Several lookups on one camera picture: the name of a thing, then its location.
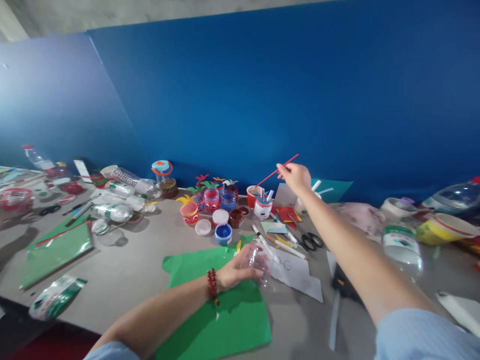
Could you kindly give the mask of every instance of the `black scissors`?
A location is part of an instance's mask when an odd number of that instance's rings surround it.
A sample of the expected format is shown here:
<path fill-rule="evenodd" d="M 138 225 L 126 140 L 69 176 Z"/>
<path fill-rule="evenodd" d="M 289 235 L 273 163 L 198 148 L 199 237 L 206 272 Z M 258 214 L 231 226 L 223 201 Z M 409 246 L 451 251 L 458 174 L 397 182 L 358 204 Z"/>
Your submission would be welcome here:
<path fill-rule="evenodd" d="M 300 232 L 301 243 L 304 246 L 305 250 L 315 251 L 317 250 L 317 248 L 322 248 L 324 246 L 324 242 L 321 238 L 319 238 L 314 233 L 305 231 L 304 228 L 301 227 L 299 223 L 290 216 L 290 214 L 288 214 L 288 217 L 295 223 L 298 231 Z"/>
<path fill-rule="evenodd" d="M 52 205 L 52 206 L 49 206 L 49 207 L 46 207 L 44 208 L 42 211 L 40 211 L 40 213 L 38 213 L 38 215 L 40 216 L 45 216 L 47 214 L 53 214 L 53 213 L 56 213 L 58 210 L 60 210 L 61 206 L 60 205 Z"/>

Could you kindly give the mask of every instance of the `red paintbrush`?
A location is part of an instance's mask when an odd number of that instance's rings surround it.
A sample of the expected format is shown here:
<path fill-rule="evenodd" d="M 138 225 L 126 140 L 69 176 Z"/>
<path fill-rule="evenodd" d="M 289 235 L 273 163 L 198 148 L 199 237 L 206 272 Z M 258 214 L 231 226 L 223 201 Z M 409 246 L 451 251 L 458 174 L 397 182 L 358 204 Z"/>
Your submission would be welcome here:
<path fill-rule="evenodd" d="M 291 163 L 298 155 L 299 155 L 299 154 L 297 154 L 297 155 L 295 155 L 294 157 L 292 157 L 290 160 L 288 160 L 286 163 L 284 163 L 283 166 Z M 272 175 L 274 175 L 274 174 L 276 174 L 276 173 L 278 173 L 278 172 L 279 172 L 278 169 L 275 170 L 275 171 L 272 172 L 270 175 L 268 175 L 266 178 L 264 178 L 262 181 L 260 181 L 257 186 L 260 186 L 260 185 L 263 184 L 265 181 L 267 181 Z"/>

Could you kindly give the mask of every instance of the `green folder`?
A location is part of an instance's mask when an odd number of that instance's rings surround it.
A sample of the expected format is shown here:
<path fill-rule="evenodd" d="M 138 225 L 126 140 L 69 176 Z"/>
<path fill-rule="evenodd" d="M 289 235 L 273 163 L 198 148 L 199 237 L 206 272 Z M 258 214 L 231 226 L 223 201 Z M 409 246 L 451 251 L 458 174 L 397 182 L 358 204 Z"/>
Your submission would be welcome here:
<path fill-rule="evenodd" d="M 25 275 L 20 289 L 31 287 L 94 248 L 90 224 L 86 222 L 88 218 L 89 216 L 82 216 L 68 228 L 65 224 L 70 219 L 67 219 L 28 246 Z"/>
<path fill-rule="evenodd" d="M 218 247 L 163 259 L 170 288 L 222 268 L 235 250 Z M 208 301 L 158 348 L 158 360 L 219 359 L 268 344 L 272 331 L 258 285 L 245 280 L 218 295 L 220 306 Z"/>

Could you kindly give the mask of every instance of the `forearm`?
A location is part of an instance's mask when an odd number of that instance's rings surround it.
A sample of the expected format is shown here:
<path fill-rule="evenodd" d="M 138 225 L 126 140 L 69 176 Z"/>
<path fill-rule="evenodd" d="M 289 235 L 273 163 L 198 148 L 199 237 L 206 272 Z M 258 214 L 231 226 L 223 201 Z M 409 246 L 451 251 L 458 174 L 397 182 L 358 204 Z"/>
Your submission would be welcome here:
<path fill-rule="evenodd" d="M 206 276 L 171 288 L 122 316 L 91 351 L 109 342 L 120 341 L 145 359 L 208 299 L 209 283 Z"/>
<path fill-rule="evenodd" d="M 387 314 L 402 308 L 435 311 L 425 294 L 389 258 L 313 191 L 306 189 L 299 197 L 376 325 Z"/>

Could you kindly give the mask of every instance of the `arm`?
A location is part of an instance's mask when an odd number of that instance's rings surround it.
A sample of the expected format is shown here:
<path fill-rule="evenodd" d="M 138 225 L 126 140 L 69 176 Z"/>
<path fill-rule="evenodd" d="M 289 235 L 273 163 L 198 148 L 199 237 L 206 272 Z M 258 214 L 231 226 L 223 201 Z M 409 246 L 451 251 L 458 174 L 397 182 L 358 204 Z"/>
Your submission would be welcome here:
<path fill-rule="evenodd" d="M 386 255 L 314 194 L 305 166 L 290 163 L 277 167 L 278 177 L 284 178 L 303 201 L 318 233 L 360 295 L 376 326 L 385 316 L 403 308 L 435 312 L 427 296 Z"/>
<path fill-rule="evenodd" d="M 241 268 L 252 246 L 244 246 L 240 254 L 216 272 L 218 293 L 235 287 L 242 280 L 259 279 L 262 276 L 260 270 Z M 122 316 L 103 334 L 90 352 L 107 343 L 119 341 L 145 359 L 209 298 L 206 275 L 171 288 Z"/>

